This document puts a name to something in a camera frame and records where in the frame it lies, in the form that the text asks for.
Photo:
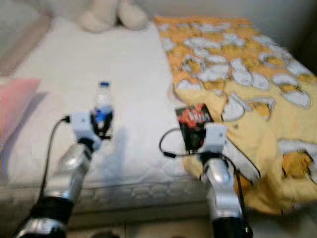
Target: black cable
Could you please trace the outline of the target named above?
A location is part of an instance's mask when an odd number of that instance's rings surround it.
[[[54,135],[55,135],[55,132],[56,132],[58,126],[62,122],[69,123],[70,122],[70,117],[69,116],[65,116],[62,119],[60,119],[58,122],[56,122],[56,124],[54,125],[53,130],[51,132],[50,139],[49,139],[48,152],[47,152],[47,156],[46,156],[44,174],[43,174],[42,184],[41,184],[41,189],[40,189],[39,200],[41,198],[43,198],[43,196],[44,196],[44,189],[45,189],[46,182],[47,182],[47,176],[48,176],[49,164],[50,164],[50,156],[51,156],[51,149],[52,149],[52,142],[53,142],[53,139],[54,139]]]
[[[126,238],[127,235],[127,222],[124,222],[124,238]]]
[[[195,151],[193,151],[193,152],[188,151],[186,154],[175,154],[175,153],[163,150],[162,149],[162,143],[163,143],[163,140],[165,139],[165,137],[167,135],[169,135],[170,133],[172,133],[174,131],[178,131],[178,130],[181,130],[181,129],[178,128],[178,127],[175,127],[175,128],[172,128],[172,129],[168,130],[167,132],[165,132],[165,134],[159,140],[158,148],[165,156],[175,159],[176,157],[186,157],[186,156],[189,156],[189,155],[205,155],[206,154],[206,152],[195,152]]]
[[[240,205],[241,205],[242,216],[243,216],[244,221],[247,222],[248,218],[247,218],[246,207],[245,207],[245,203],[244,203],[244,195],[243,195],[243,190],[242,190],[242,185],[241,185],[241,180],[240,180],[241,172],[240,172],[240,170],[237,169],[237,167],[235,166],[235,164],[232,162],[231,159],[229,159],[225,155],[222,155],[222,156],[226,161],[229,161],[233,167],[234,174],[237,178],[237,183],[238,183],[239,201],[240,201]]]

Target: cartoon print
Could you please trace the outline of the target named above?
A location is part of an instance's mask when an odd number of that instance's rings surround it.
[[[302,179],[310,176],[317,182],[317,144],[301,140],[279,141],[283,153],[282,168],[287,177]]]
[[[184,40],[184,44],[191,48],[218,48],[221,49],[219,43],[211,41],[203,37],[191,37]]]
[[[223,40],[221,32],[201,32],[201,36],[215,42]]]
[[[171,27],[171,25],[169,23],[164,23],[164,24],[158,25],[158,29],[160,31],[167,31],[170,29],[170,27]]]
[[[192,28],[200,29],[201,24],[200,24],[199,22],[192,22],[192,23],[190,23],[190,26],[191,26]]]
[[[243,86],[251,86],[253,83],[252,76],[248,71],[241,70],[233,70],[232,77],[234,81],[243,85]]]
[[[222,79],[217,79],[215,81],[203,82],[203,86],[208,91],[214,91],[218,96],[220,96],[225,87],[225,81]]]
[[[248,69],[245,67],[245,65],[243,64],[243,61],[241,58],[235,58],[231,61],[231,66],[232,68],[234,68],[235,70],[239,70],[239,71],[248,71]]]
[[[274,40],[272,40],[270,37],[264,36],[264,35],[254,36],[253,40],[255,40],[263,45],[266,45],[266,46],[276,45],[276,42],[274,42]]]
[[[243,176],[248,180],[246,185],[251,186],[260,179],[260,172],[250,159],[244,155],[228,138],[226,139],[222,153],[230,158],[236,167],[241,171]]]
[[[163,49],[167,52],[170,52],[176,46],[176,43],[172,42],[168,37],[162,37],[161,41]]]
[[[238,28],[239,30],[247,32],[249,35],[257,35],[259,33],[259,31],[255,27],[253,27],[253,25],[239,24]]]
[[[271,118],[271,113],[273,112],[276,101],[271,97],[261,97],[248,100],[247,103],[265,120],[269,120]]]
[[[236,45],[238,47],[243,47],[245,45],[245,40],[241,39],[237,34],[223,34],[224,40],[221,42],[223,45]]]
[[[227,80],[229,77],[229,65],[212,65],[197,75],[197,78],[203,82],[216,81],[217,79]]]
[[[285,59],[281,55],[276,53],[261,53],[259,54],[259,60],[271,68],[285,67]]]
[[[227,63],[227,59],[220,55],[212,55],[210,51],[204,49],[204,48],[195,48],[194,54],[198,57],[204,58],[207,63]]]
[[[210,23],[203,23],[200,30],[202,32],[222,32],[225,29],[230,28],[230,27],[231,27],[231,23],[229,23],[229,22],[223,22],[217,26],[210,24]]]
[[[269,89],[268,80],[259,73],[250,73],[241,58],[233,59],[231,66],[233,68],[232,78],[237,83],[243,86],[253,86],[261,90]]]
[[[264,51],[264,49],[265,49],[265,45],[255,41],[255,40],[251,40],[251,39],[246,40],[245,47],[247,49],[255,50],[258,52]]]
[[[262,63],[255,58],[252,57],[246,57],[246,58],[242,58],[243,64],[247,67],[248,71],[254,71],[255,69],[257,69],[258,67],[260,67],[262,65]]]
[[[182,70],[191,73],[193,77],[202,72],[205,68],[206,63],[203,59],[191,55],[185,57],[185,61],[182,65]]]
[[[242,54],[242,49],[245,46],[245,40],[239,38],[237,34],[223,34],[224,40],[221,42],[222,51],[224,54],[231,57],[236,57]]]
[[[233,93],[228,99],[221,117],[223,121],[234,121],[241,118],[245,111],[252,111],[252,108]]]
[[[222,48],[209,47],[209,48],[205,48],[205,49],[208,50],[211,55],[222,54]]]
[[[240,176],[240,182],[241,182],[242,191],[244,192],[249,191],[253,185],[253,183],[247,180],[244,176]],[[234,181],[233,189],[236,191],[236,193],[239,192],[239,185],[237,180]]]
[[[229,65],[214,64],[199,73],[197,78],[203,82],[206,90],[214,90],[221,94],[224,91],[225,82],[229,78]]]
[[[179,31],[189,31],[191,29],[188,23],[179,23],[177,25],[177,30]]]
[[[286,49],[284,49],[283,47],[276,46],[276,45],[269,45],[268,47],[270,48],[270,50],[274,51],[277,54],[282,55],[282,57],[284,57],[286,59],[293,58],[293,56],[290,53],[288,53],[288,51]]]
[[[302,82],[317,84],[317,77],[298,61],[291,62],[287,69]]]
[[[172,74],[175,75],[180,72],[179,68],[175,65],[172,66]]]
[[[187,79],[183,79],[178,83],[177,89],[179,89],[179,90],[201,90],[202,86],[200,83],[191,83]]]
[[[253,84],[252,86],[261,90],[269,90],[269,82],[266,77],[259,73],[251,73]]]
[[[169,55],[176,57],[184,57],[191,52],[191,49],[183,44],[177,44],[172,50],[168,52]]]
[[[273,77],[273,82],[281,89],[282,96],[297,106],[308,108],[311,104],[310,96],[302,91],[299,83],[291,75],[280,73]]]

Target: white mattress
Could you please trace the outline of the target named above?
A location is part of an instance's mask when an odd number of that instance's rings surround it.
[[[172,76],[153,23],[144,31],[117,27],[96,35],[57,18],[15,76],[42,83],[4,150],[11,187],[38,188],[54,123],[64,114],[92,109],[98,82],[106,80],[115,110],[113,140],[95,153],[81,201],[109,208],[120,206],[120,198],[122,206],[204,199],[181,161],[158,149],[162,134],[178,123],[175,103],[167,97]],[[63,125],[53,143],[51,172],[72,143],[70,126]],[[164,145],[183,148],[180,135]]]

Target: floor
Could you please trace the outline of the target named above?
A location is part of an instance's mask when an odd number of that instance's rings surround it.
[[[311,238],[317,234],[317,207],[304,209],[283,217],[250,214],[254,238]],[[73,231],[68,238],[90,238],[97,231],[112,230],[120,238],[210,238],[211,226],[207,218],[105,227]]]

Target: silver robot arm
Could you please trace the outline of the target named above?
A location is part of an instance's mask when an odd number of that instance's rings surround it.
[[[14,233],[14,238],[64,238],[73,206],[80,195],[89,170],[92,153],[99,149],[110,126],[112,113],[98,131],[91,112],[70,115],[77,143],[60,159],[57,170],[49,177],[44,194],[31,209],[30,215]]]
[[[244,220],[234,190],[234,171],[222,157],[226,127],[208,123],[200,159],[204,165],[202,181],[208,186],[207,201],[215,238],[251,238],[253,232]]]

